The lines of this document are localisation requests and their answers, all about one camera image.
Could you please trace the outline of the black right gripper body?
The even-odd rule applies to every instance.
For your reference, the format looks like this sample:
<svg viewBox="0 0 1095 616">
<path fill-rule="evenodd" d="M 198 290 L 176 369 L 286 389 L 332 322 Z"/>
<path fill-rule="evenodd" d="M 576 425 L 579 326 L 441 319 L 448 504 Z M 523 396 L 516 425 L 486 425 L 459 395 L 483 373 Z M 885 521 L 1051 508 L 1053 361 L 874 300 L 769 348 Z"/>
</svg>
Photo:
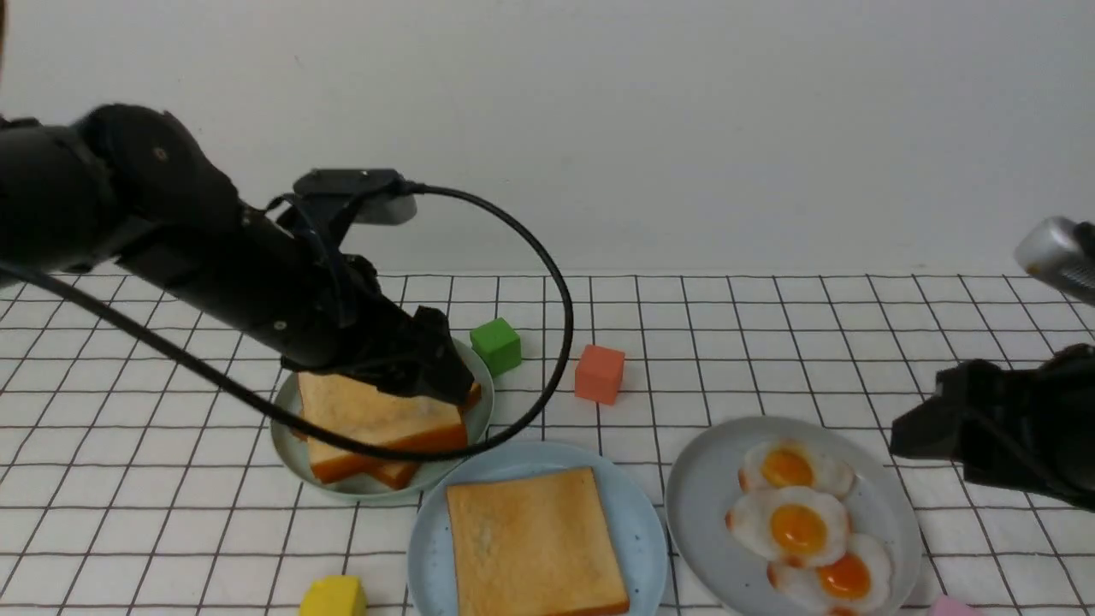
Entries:
<svg viewBox="0 0 1095 616">
<path fill-rule="evenodd" d="M 940 370 L 931 397 L 892 422 L 889 453 L 961 465 L 963 478 L 980 486 L 1061 495 L 1035 438 L 1036 375 L 983 359 Z"/>
</svg>

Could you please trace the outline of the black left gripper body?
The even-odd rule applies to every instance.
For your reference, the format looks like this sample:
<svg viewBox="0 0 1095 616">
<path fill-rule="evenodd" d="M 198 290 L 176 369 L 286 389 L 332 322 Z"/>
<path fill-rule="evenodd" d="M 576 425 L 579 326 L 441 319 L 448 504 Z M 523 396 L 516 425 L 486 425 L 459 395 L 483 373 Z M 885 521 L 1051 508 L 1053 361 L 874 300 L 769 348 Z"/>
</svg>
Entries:
<svg viewBox="0 0 1095 616">
<path fill-rule="evenodd" d="M 438 309 L 414 313 L 384 295 L 372 261 L 345 256 L 339 268 L 346 287 L 337 293 L 339 335 L 324 375 L 369 383 L 403 398 L 425 395 L 462 406 L 476 377 L 456 350 L 448 318 Z"/>
</svg>

